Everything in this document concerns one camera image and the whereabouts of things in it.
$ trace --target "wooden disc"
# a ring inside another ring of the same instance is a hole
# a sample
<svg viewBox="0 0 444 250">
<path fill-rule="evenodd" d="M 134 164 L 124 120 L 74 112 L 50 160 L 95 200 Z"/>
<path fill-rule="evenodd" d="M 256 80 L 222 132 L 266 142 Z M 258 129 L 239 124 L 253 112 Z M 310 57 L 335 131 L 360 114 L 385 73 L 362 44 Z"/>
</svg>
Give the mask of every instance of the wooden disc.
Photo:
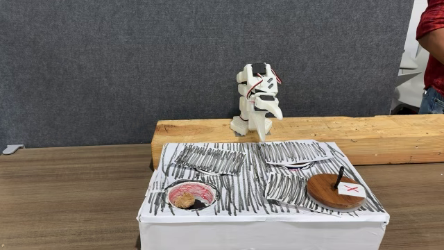
<svg viewBox="0 0 444 250">
<path fill-rule="evenodd" d="M 365 198 L 339 194 L 338 190 L 333 188 L 337 179 L 337 174 L 317 174 L 308 180 L 307 192 L 315 200 L 331 208 L 351 209 L 360 207 Z M 345 176 L 342 177 L 341 182 L 357 184 L 356 181 Z"/>
</svg>

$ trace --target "jeans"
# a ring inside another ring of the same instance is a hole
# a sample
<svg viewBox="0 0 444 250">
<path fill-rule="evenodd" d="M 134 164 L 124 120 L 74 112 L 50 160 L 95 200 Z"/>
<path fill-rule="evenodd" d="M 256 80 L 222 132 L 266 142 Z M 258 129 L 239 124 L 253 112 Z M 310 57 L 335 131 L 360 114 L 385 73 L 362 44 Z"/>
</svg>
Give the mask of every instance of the jeans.
<svg viewBox="0 0 444 250">
<path fill-rule="evenodd" d="M 429 87 L 422 95 L 418 114 L 444 114 L 444 97 Z"/>
</svg>

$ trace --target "white robot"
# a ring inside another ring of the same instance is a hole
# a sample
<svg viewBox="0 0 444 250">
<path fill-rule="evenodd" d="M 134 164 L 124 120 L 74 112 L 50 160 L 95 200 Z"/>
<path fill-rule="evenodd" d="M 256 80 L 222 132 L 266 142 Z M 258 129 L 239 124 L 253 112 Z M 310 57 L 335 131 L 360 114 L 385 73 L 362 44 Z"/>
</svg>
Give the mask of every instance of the white robot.
<svg viewBox="0 0 444 250">
<path fill-rule="evenodd" d="M 275 97 L 278 84 L 282 81 L 271 69 L 269 64 L 248 64 L 236 77 L 237 89 L 242 95 L 239 100 L 240 116 L 233 117 L 230 128 L 241 135 L 256 130 L 260 140 L 265 140 L 271 129 L 271 120 L 265 114 L 271 112 L 276 118 L 282 119 L 279 101 Z"/>
</svg>

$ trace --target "circular hole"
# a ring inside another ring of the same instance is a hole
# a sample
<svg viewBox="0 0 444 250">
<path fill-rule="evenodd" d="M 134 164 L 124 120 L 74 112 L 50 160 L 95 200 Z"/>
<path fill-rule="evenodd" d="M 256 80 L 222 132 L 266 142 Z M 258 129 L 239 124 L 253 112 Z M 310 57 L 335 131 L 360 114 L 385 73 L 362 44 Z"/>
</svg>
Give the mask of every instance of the circular hole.
<svg viewBox="0 0 444 250">
<path fill-rule="evenodd" d="M 190 193 L 195 198 L 194 205 L 187 210 L 200 210 L 213 204 L 217 199 L 217 190 L 210 184 L 198 181 L 181 181 L 173 183 L 167 188 L 167 201 L 174 207 L 174 204 L 184 193 Z"/>
</svg>

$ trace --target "table surface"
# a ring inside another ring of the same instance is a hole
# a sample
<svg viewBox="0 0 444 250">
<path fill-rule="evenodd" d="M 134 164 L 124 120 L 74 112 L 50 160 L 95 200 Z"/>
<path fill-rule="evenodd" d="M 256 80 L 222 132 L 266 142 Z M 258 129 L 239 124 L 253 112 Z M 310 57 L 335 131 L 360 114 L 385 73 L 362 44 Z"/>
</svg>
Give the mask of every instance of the table surface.
<svg viewBox="0 0 444 250">
<path fill-rule="evenodd" d="M 149 144 L 0 156 L 3 249 L 135 249 Z M 391 216 L 380 249 L 444 247 L 444 163 L 356 167 Z"/>
</svg>

